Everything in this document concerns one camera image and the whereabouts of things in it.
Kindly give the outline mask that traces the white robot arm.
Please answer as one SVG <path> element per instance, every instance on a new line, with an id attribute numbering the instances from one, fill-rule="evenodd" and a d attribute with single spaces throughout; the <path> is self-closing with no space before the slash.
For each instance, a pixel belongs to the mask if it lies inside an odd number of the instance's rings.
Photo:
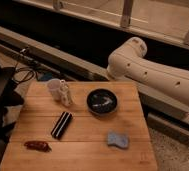
<path id="1" fill-rule="evenodd" d="M 146 60 L 146 53 L 146 43 L 131 37 L 109 55 L 108 74 L 130 77 L 189 106 L 189 71 Z"/>

